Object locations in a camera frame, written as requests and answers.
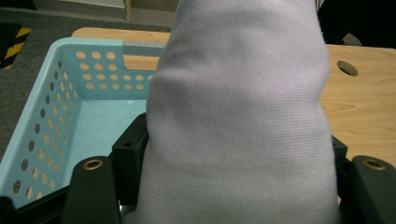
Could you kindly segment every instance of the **table surface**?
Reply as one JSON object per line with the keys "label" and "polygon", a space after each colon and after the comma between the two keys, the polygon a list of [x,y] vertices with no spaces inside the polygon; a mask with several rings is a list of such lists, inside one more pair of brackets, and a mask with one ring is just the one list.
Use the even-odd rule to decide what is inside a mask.
{"label": "table surface", "polygon": [[[82,28],[72,36],[165,43],[169,35]],[[349,159],[366,155],[396,166],[396,49],[328,45],[328,50],[331,73],[321,103],[332,135],[348,146]],[[131,60],[138,60],[139,67],[147,69],[156,68],[158,62],[158,59],[129,56],[125,57],[127,67]],[[339,69],[339,62],[353,65],[358,74],[347,75]]]}

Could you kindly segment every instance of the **yellow black caution tape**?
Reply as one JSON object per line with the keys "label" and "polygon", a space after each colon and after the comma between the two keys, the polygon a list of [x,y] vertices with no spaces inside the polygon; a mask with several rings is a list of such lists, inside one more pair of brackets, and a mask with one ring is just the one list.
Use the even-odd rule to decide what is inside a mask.
{"label": "yellow black caution tape", "polygon": [[21,51],[23,44],[26,41],[27,36],[29,34],[30,34],[30,29],[27,29],[27,28],[22,27],[18,31],[18,34],[17,34],[15,40],[12,42],[11,46],[8,47],[6,57],[4,57],[4,59],[0,63],[0,68],[3,68],[3,69],[11,68],[12,63],[14,63],[14,60],[17,57],[17,54]]}

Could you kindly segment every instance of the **brass insert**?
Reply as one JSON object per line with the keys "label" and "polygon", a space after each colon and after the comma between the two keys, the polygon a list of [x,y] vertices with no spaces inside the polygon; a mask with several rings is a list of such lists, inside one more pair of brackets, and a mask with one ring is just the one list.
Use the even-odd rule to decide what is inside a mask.
{"label": "brass insert", "polygon": [[83,165],[84,170],[96,170],[97,168],[103,165],[102,160],[92,159],[90,161],[86,161]]}

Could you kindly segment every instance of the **gray cloth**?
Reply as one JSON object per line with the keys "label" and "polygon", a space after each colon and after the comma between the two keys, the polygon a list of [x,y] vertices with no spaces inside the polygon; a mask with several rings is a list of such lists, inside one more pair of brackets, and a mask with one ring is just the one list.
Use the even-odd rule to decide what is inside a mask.
{"label": "gray cloth", "polygon": [[337,222],[328,60],[311,0],[182,0],[126,223]]}

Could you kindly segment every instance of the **laundry basket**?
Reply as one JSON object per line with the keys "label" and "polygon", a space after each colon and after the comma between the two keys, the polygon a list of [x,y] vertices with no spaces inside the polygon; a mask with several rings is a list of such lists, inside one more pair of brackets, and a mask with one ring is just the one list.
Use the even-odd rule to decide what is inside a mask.
{"label": "laundry basket", "polygon": [[73,37],[53,43],[0,164],[0,195],[21,207],[67,186],[79,161],[107,156],[146,111],[155,73],[127,68],[124,55],[159,57],[163,46]]}

